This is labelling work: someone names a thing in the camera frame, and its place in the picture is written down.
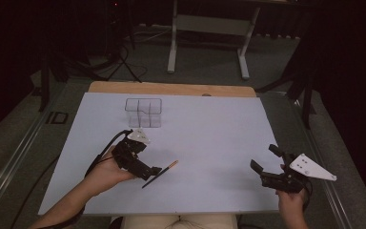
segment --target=human hand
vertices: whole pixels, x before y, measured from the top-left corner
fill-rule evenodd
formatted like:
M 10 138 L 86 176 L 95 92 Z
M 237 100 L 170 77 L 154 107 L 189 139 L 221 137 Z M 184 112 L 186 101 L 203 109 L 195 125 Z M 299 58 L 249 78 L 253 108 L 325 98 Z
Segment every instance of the human hand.
M 275 193 L 279 198 L 278 209 L 280 215 L 287 227 L 289 229 L 308 228 L 303 212 L 305 189 L 302 189 L 299 193 L 286 193 L 279 190 L 276 190 Z
M 111 146 L 108 152 L 103 155 L 102 159 L 82 181 L 86 186 L 87 192 L 92 197 L 111 189 L 119 182 L 135 178 L 133 174 L 118 167 L 112 158 L 113 149 L 114 146 Z

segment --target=white metal stand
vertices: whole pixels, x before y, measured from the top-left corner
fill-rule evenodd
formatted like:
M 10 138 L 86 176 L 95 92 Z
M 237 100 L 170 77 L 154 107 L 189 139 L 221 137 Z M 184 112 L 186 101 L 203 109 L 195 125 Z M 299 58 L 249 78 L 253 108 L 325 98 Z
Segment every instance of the white metal stand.
M 245 53 L 254 31 L 255 22 L 260 12 L 260 8 L 254 9 L 251 21 L 223 19 L 215 17 L 191 16 L 177 13 L 177 0 L 173 0 L 173 21 L 172 21 L 172 44 L 169 54 L 168 73 L 174 73 L 176 63 L 176 33 L 182 31 L 203 31 L 231 35 L 245 36 L 245 42 L 241 49 L 238 49 L 240 70 L 243 79 L 249 79 L 249 71 L 246 63 Z

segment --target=table leg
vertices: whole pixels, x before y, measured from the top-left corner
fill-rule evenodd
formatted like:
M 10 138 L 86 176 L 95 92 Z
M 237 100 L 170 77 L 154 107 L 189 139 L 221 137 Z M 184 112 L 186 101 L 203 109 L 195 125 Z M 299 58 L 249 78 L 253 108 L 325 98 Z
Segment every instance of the table leg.
M 171 52 L 169 53 L 169 63 L 168 63 L 168 73 L 174 73 L 174 65 L 176 63 L 176 52 L 177 52 L 177 44 L 176 44 L 176 34 L 177 34 L 177 0 L 173 0 L 173 19 L 172 19 L 172 44 L 171 44 Z
M 246 64 L 245 53 L 246 53 L 246 50 L 248 49 L 249 42 L 251 41 L 252 33 L 254 32 L 254 26 L 256 24 L 256 19 L 257 19 L 259 12 L 260 12 L 260 8 L 256 8 L 254 10 L 254 15 L 252 16 L 251 24 L 249 26 L 248 32 L 245 35 L 245 43 L 243 44 L 241 49 L 237 50 L 237 57 L 239 58 L 239 66 L 240 66 L 240 71 L 242 72 L 243 79 L 250 78 L 249 71 L 248 71 L 248 65 Z

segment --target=black cable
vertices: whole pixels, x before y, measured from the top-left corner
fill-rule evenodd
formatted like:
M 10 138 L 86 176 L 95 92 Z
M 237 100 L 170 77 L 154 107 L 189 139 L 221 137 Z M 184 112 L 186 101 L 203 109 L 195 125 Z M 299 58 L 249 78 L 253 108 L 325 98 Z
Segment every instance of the black cable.
M 121 47 L 123 47 L 126 51 L 128 51 L 127 47 L 125 47 L 124 45 L 122 45 Z M 132 77 L 142 83 L 142 81 L 132 72 L 132 69 L 130 68 L 130 66 L 126 63 L 126 59 L 124 59 L 120 54 L 119 54 L 119 57 L 121 59 L 121 61 L 123 62 L 123 64 L 127 67 L 127 69 L 129 70 L 130 74 L 132 75 Z
M 127 57 L 129 56 L 129 51 L 126 49 L 126 56 L 124 57 L 124 59 L 127 59 Z M 117 67 L 116 67 L 116 69 L 114 70 L 114 71 L 112 71 L 112 73 L 110 73 L 109 74 L 109 76 L 107 76 L 107 77 L 103 77 L 103 78 L 105 78 L 107 81 L 109 81 L 111 78 L 112 78 L 112 76 L 120 69 L 120 67 L 123 65 L 123 62 L 121 62 L 121 63 L 117 63 L 117 61 L 116 61 L 116 57 L 115 57 L 115 54 L 113 53 L 112 54 L 112 57 L 111 57 L 111 60 L 109 60 L 108 62 L 105 62 L 105 63 L 102 63 L 102 64 L 100 64 L 100 65 L 102 65 L 102 66 L 100 66 L 99 68 L 100 69 L 103 69 L 103 68 L 105 68 L 105 66 L 110 66 L 111 64 L 114 64 L 114 66 L 115 65 L 118 65 Z M 65 65 L 67 65 L 68 67 L 70 67 L 70 68 L 72 68 L 72 65 L 70 65 L 70 64 L 67 64 L 67 62 L 65 62 L 64 63 Z M 89 68 L 90 70 L 93 70 L 93 71 L 97 71 L 98 69 L 96 69 L 95 67 L 93 67 L 93 68 Z M 105 72 L 107 72 L 107 71 L 109 71 L 109 70 L 111 70 L 112 69 L 112 67 L 111 68 L 108 68 L 107 70 L 105 70 L 105 71 L 103 71 L 103 72 L 101 72 L 101 73 L 105 73 Z
M 49 170 L 49 168 L 55 163 L 56 160 L 58 160 L 59 156 L 57 156 L 50 164 L 49 166 L 47 166 L 47 168 L 43 171 L 43 173 L 40 175 L 40 177 L 38 177 L 38 179 L 34 182 L 34 184 L 32 185 L 28 195 L 26 196 L 25 200 L 23 200 L 22 206 L 20 207 L 19 211 L 16 214 L 16 217 L 14 218 L 10 228 L 12 229 L 14 227 L 14 224 L 16 224 L 16 221 L 19 219 L 20 214 L 23 211 L 23 208 L 26 205 L 26 202 L 28 201 L 29 197 L 31 196 L 32 191 L 34 190 L 35 186 L 37 186 L 38 182 L 40 181 L 40 179 L 43 177 L 43 175 Z
M 64 62 L 64 65 L 66 67 L 68 67 L 68 68 L 72 68 L 73 69 L 73 65 L 70 65 L 67 62 Z M 105 72 L 110 71 L 116 65 L 118 65 L 118 66 L 122 65 L 122 63 L 117 63 L 115 60 L 109 60 L 109 61 L 107 61 L 105 63 L 102 63 L 102 64 L 99 64 L 99 65 L 97 65 L 97 68 L 94 67 L 94 66 L 86 66 L 86 65 L 83 65 L 83 66 L 85 68 L 87 68 L 88 70 L 92 71 L 93 73 L 95 73 L 97 75 L 100 75 L 101 73 L 105 73 Z M 104 76 L 103 78 L 106 79 L 107 81 L 109 81 L 109 79 L 111 77 L 112 76 L 108 76 L 108 77 L 105 77 Z
M 99 81 L 109 80 L 108 78 L 105 78 L 105 77 L 102 77 L 102 76 L 99 76 L 99 75 L 93 73 L 92 71 L 85 68 L 85 66 L 83 66 L 82 64 L 78 63 L 77 61 L 75 61 L 75 60 L 73 60 L 69 57 L 67 57 L 66 55 L 62 54 L 61 52 L 57 52 L 56 54 L 57 54 L 58 57 L 60 57 L 62 59 L 62 61 L 67 63 L 71 68 L 74 68 L 74 69 L 78 70 L 79 72 L 81 72 L 85 76 L 89 77 L 90 79 L 99 80 Z
M 121 45 L 121 47 L 123 47 L 126 50 L 126 57 L 124 57 L 124 59 L 127 59 L 129 57 L 129 50 L 124 45 Z M 123 62 L 119 63 L 117 68 L 114 71 L 112 71 L 112 73 L 109 75 L 108 79 L 112 78 L 112 76 L 121 68 L 122 65 Z
M 146 74 L 148 72 L 148 68 L 145 67 L 145 66 L 139 66 L 139 65 L 134 65 L 134 64 L 128 64 L 129 66 L 133 66 L 133 67 L 136 67 L 136 68 L 141 68 L 144 70 L 143 73 L 137 75 L 136 77 L 140 78 L 142 75 Z
M 85 66 L 85 68 L 87 68 L 91 71 L 103 70 L 103 69 L 110 67 L 112 64 L 114 64 L 116 62 L 116 60 L 117 60 L 116 55 L 114 53 L 112 53 L 111 55 L 109 55 L 108 60 L 106 62 L 97 64 L 97 65 Z
M 302 205 L 302 210 L 305 212 L 305 210 L 307 209 L 307 207 L 308 207 L 308 205 L 310 203 L 310 199 L 311 199 L 312 193 L 314 191 L 314 186 L 313 186 L 313 184 L 312 184 L 312 182 L 310 180 L 307 183 L 305 183 L 303 186 L 304 186 L 304 189 L 305 189 L 305 191 L 307 193 L 307 199 L 304 201 L 304 204 Z
M 99 163 L 102 163 L 103 161 L 106 161 L 106 160 L 108 160 L 108 159 L 112 159 L 112 158 L 114 158 L 114 156 L 107 157 L 107 158 L 105 158 L 105 159 L 99 160 L 99 161 L 97 162 L 97 164 L 96 164 L 96 165 L 98 165 Z
M 131 133 L 132 131 L 122 131 L 122 132 L 120 132 L 120 133 L 118 133 L 117 135 L 115 135 L 115 137 L 113 137 L 112 138 L 112 140 L 109 142 L 109 144 L 105 147 L 105 149 L 102 151 L 102 153 L 100 153 L 100 155 L 98 155 L 97 157 L 96 157 L 96 159 L 93 161 L 93 163 L 91 164 L 91 166 L 89 166 L 89 168 L 88 168 L 88 171 L 86 172 L 86 174 L 85 174 L 85 177 L 88 175 L 88 173 L 90 173 L 91 172 L 91 170 L 98 164 L 98 163 L 100 163 L 100 162 L 103 162 L 103 161 L 105 161 L 105 160 L 107 160 L 107 159 L 110 159 L 110 158 L 106 158 L 106 159 L 103 159 L 103 160 L 100 160 L 101 159 L 101 157 L 109 150 L 109 148 L 112 146 L 112 144 L 115 142 L 115 140 L 116 139 L 118 139 L 121 135 L 123 135 L 123 134 L 125 134 L 125 135 L 127 135 L 127 134 L 129 134 L 129 133 Z M 54 163 L 55 161 L 53 161 L 51 164 L 50 164 L 50 166 L 44 171 L 44 173 L 52 166 L 52 164 Z M 60 223 L 58 223 L 58 224 L 55 224 L 55 225 L 52 225 L 52 226 L 48 226 L 48 227 L 44 227 L 44 228 L 65 228 L 65 227 L 67 227 L 67 226 L 70 226 L 70 225 L 73 225 L 73 224 L 75 224 L 79 219 L 80 219 L 80 217 L 82 216 L 82 214 L 83 214 L 83 212 L 84 212 L 84 210 L 85 210 L 85 206 L 74 216 L 74 217 L 72 217 L 72 218 L 70 218 L 70 219 L 68 219 L 68 220 L 66 220 L 66 221 L 64 221 L 64 222 L 60 222 Z

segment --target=person's leg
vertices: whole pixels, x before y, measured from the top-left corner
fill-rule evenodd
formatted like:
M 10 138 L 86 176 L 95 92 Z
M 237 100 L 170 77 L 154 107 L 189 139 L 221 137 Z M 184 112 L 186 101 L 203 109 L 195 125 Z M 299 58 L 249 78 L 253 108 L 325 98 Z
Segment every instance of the person's leg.
M 200 228 L 237 229 L 236 215 L 234 214 L 185 215 L 181 216 L 180 219 L 193 225 L 199 225 Z
M 178 216 L 129 216 L 124 217 L 121 229 L 163 229 L 179 220 Z

